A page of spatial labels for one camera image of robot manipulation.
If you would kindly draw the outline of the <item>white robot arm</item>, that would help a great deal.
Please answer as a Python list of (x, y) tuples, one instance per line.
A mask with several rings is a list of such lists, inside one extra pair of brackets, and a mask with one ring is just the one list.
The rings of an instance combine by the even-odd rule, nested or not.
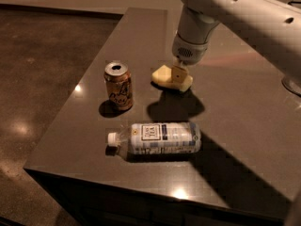
[(277, 0), (181, 0), (182, 16), (172, 46), (186, 65), (198, 63), (221, 23), (296, 85), (301, 83), (301, 11)]

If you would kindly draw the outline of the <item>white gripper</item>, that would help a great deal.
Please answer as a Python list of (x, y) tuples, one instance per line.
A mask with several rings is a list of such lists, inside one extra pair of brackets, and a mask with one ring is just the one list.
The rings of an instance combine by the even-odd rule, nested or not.
[(175, 35), (172, 54), (178, 60), (171, 68), (173, 82), (182, 83), (185, 80), (188, 75), (188, 69), (185, 65), (199, 63), (208, 49), (208, 44), (207, 36), (201, 36), (199, 41), (190, 41), (183, 39), (179, 33)]

